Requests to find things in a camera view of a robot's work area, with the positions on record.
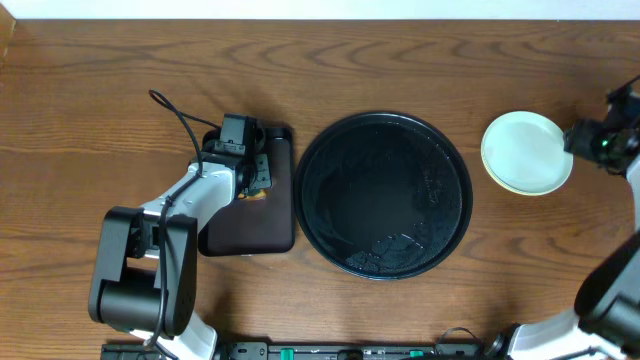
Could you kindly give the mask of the yellow plate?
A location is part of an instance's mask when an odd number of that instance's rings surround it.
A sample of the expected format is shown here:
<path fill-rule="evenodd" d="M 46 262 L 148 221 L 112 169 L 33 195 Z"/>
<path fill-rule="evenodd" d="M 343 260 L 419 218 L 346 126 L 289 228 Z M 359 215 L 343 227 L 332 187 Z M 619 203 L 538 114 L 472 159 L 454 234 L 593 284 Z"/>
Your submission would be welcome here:
<path fill-rule="evenodd" d="M 496 176 L 494 174 L 494 172 L 492 171 L 491 167 L 489 166 L 489 162 L 486 156 L 486 153 L 484 151 L 480 152 L 481 154 L 481 160 L 482 160 L 482 164 L 487 172 L 487 174 L 489 175 L 489 177 L 500 187 L 502 187 L 505 190 L 508 190 L 509 192 L 518 194 L 518 195 L 522 195 L 522 196 L 528 196 L 528 197 L 534 197 L 534 196 L 543 196 L 543 195 L 547 195 L 551 192 L 554 192 L 557 187 L 551 187 L 550 189 L 544 189 L 543 191 L 525 191 L 522 189 L 518 189 L 515 187 L 512 187 L 511 185 L 503 182 L 498 176 Z"/>

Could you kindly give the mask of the yellow green scrub sponge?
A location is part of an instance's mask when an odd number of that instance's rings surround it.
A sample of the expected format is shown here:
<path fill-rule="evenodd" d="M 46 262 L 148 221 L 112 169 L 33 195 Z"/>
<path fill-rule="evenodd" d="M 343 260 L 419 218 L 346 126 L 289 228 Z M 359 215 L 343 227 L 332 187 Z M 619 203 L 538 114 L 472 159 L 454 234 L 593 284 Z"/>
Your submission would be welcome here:
<path fill-rule="evenodd" d="M 267 192 L 264 189 L 243 191 L 238 196 L 238 200 L 246 201 L 258 201 L 264 199 L 267 196 Z"/>

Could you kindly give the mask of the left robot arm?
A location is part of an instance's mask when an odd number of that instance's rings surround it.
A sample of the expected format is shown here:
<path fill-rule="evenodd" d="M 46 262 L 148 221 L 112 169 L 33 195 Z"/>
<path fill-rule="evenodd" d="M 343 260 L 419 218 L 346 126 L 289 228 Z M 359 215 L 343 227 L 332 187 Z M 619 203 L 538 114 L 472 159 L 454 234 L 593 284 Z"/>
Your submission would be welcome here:
<path fill-rule="evenodd" d="M 145 354 L 213 358 L 218 335 L 194 311 L 198 237 L 240 194 L 270 185 L 265 154 L 204 153 L 156 199 L 110 209 L 91 281 L 91 320 L 142 339 Z"/>

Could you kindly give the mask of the mint green plate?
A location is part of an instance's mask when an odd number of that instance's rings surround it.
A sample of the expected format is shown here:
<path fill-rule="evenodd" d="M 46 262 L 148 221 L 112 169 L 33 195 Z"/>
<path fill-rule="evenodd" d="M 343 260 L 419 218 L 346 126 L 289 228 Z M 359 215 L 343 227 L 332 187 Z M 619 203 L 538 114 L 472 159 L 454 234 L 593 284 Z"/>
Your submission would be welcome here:
<path fill-rule="evenodd" d="M 559 189 L 573 168 L 573 156 L 564 151 L 563 135 L 553 121 L 540 114 L 513 111 L 491 122 L 482 137 L 481 151 L 494 174 L 512 187 Z"/>

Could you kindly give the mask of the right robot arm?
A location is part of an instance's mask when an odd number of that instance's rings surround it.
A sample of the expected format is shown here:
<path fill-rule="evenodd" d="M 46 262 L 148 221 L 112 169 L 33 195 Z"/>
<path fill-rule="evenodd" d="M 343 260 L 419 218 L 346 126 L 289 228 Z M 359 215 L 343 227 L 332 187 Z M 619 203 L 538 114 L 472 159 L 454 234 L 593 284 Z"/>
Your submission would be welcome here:
<path fill-rule="evenodd" d="M 639 224 L 639 117 L 581 120 L 564 135 L 564 150 L 623 176 Z M 637 359 L 639 357 L 639 230 L 581 285 L 571 310 L 514 325 L 487 349 L 500 359 Z"/>

